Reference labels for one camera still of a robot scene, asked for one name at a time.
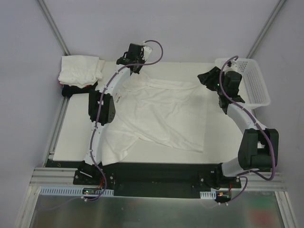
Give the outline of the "white t shirt red print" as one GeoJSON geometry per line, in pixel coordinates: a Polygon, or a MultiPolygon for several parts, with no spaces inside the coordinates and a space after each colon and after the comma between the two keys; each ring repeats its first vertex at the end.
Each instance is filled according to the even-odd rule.
{"type": "Polygon", "coordinates": [[[203,152],[208,104],[202,86],[132,74],[114,104],[116,114],[101,148],[103,165],[122,161],[139,139],[203,152]]]}

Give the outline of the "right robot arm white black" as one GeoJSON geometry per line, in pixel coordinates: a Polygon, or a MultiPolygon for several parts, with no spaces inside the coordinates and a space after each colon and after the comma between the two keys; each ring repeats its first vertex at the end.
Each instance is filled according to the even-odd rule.
{"type": "Polygon", "coordinates": [[[243,134],[237,157],[220,165],[221,171],[214,175],[214,183],[223,188],[230,183],[231,177],[250,172],[271,181],[276,173],[279,133],[261,124],[246,108],[238,94],[242,75],[214,67],[199,74],[198,79],[208,90],[217,92],[220,108],[243,134]]]}

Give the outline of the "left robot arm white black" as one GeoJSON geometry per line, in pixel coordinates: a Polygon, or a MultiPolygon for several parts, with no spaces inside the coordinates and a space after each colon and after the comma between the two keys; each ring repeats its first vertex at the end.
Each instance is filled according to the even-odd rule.
{"type": "Polygon", "coordinates": [[[145,44],[131,43],[129,49],[116,61],[114,75],[105,84],[102,90],[89,92],[88,114],[92,122],[88,152],[81,162],[78,171],[85,181],[91,185],[97,184],[102,178],[98,170],[101,162],[101,146],[105,133],[115,117],[114,97],[122,84],[129,79],[132,73],[139,73],[152,49],[145,44]]]}

